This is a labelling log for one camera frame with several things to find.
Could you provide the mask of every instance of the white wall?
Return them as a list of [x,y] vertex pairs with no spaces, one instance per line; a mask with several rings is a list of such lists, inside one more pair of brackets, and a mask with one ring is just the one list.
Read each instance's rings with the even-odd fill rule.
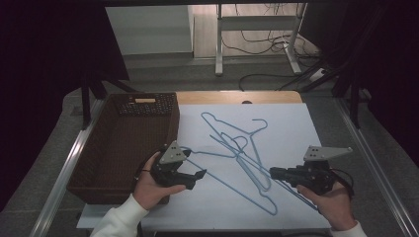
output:
[[188,6],[106,8],[122,55],[192,52]]

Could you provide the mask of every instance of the white board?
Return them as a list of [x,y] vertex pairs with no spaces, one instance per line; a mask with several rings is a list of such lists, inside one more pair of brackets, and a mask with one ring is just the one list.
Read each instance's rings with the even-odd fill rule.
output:
[[[180,111],[178,144],[202,153],[192,153],[178,171],[208,172],[191,191],[154,207],[141,221],[144,230],[329,227],[317,210],[269,179],[271,167],[302,165],[307,147],[321,145],[305,104],[180,106]],[[109,208],[86,205],[78,227],[93,228]]]

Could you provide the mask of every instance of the brown basket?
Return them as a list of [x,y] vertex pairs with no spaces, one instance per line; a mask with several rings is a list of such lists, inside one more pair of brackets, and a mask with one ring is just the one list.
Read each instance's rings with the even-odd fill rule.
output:
[[176,140],[178,127],[175,93],[110,95],[67,189],[89,204],[122,204],[132,193],[135,171]]

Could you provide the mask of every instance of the white sleeve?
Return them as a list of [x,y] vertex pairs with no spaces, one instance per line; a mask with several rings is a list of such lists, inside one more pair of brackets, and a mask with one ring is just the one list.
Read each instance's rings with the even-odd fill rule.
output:
[[91,236],[136,236],[136,226],[148,214],[132,195],[118,208],[111,208]]
[[333,237],[367,237],[366,233],[364,233],[363,227],[361,223],[357,221],[357,225],[354,228],[345,230],[345,231],[335,231],[333,229],[330,230],[330,233]]

